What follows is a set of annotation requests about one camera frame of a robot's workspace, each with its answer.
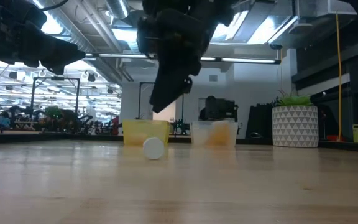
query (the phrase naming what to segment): table surface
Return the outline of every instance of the table surface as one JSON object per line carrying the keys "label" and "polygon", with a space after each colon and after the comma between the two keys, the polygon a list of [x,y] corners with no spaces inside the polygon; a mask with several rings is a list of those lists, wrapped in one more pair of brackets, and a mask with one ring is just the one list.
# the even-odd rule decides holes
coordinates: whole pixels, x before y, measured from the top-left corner
{"label": "table surface", "polygon": [[0,145],[0,223],[358,223],[358,152]]}

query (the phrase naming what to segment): air duct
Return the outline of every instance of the air duct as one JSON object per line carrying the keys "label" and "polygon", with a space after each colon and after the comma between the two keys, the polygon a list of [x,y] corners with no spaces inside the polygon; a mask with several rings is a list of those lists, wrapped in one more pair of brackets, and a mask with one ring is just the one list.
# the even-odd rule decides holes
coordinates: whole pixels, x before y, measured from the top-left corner
{"label": "air duct", "polygon": [[[37,0],[43,6],[51,6],[55,3],[51,0]],[[66,14],[61,9],[55,9],[48,11],[48,13],[59,23],[63,28],[63,32],[60,34],[65,38],[65,41],[71,42],[78,46],[78,49],[84,52],[97,52],[96,48],[89,42],[89,40],[80,32],[80,30],[74,25],[74,23],[66,16]],[[122,75],[111,69],[111,67],[101,58],[98,58],[95,61],[86,61],[86,63],[94,66],[98,69],[98,72],[106,79],[108,82],[121,83]]]}
{"label": "air duct", "polygon": [[105,0],[111,15],[116,19],[125,19],[129,15],[129,5],[126,0]]}

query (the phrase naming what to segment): person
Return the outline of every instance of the person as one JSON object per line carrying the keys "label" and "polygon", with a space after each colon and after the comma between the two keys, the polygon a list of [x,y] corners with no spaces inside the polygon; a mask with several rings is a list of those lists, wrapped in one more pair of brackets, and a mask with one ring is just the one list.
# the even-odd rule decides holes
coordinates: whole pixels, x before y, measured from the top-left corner
{"label": "person", "polygon": [[3,128],[11,127],[11,120],[9,120],[9,114],[6,111],[4,111],[0,114],[0,125]]}
{"label": "person", "polygon": [[[207,105],[208,103],[214,103],[215,101],[216,101],[215,96],[209,96],[205,100],[205,105]],[[200,111],[200,115],[198,116],[198,120],[199,121],[209,121],[209,119],[206,117],[206,109],[205,108],[203,108]]]}

